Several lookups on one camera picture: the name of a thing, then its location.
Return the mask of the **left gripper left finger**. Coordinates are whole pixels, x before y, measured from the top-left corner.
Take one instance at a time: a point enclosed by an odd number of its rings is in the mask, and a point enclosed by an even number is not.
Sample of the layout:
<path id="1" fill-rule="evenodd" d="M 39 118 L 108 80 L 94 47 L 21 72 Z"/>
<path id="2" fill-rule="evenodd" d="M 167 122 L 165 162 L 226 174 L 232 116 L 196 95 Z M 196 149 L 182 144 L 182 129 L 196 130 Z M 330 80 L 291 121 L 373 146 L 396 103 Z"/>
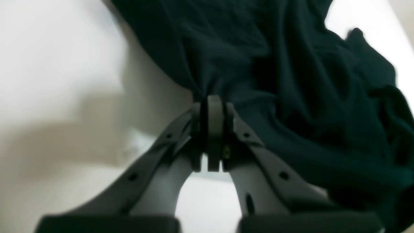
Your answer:
<path id="1" fill-rule="evenodd" d="M 180 190 L 201 170 L 202 103 L 174 120 L 150 149 L 92 200 L 44 216 L 37 233 L 180 233 Z"/>

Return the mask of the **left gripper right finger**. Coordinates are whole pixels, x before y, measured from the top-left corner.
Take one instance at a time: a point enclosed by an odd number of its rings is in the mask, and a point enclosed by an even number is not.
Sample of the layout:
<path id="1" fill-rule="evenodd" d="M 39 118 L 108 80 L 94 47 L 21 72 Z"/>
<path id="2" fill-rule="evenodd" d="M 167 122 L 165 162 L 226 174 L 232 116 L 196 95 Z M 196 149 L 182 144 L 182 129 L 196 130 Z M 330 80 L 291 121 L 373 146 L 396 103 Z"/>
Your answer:
<path id="1" fill-rule="evenodd" d="M 341 207 L 317 192 L 226 104 L 232 177 L 242 211 L 238 233 L 383 233 L 376 214 Z"/>

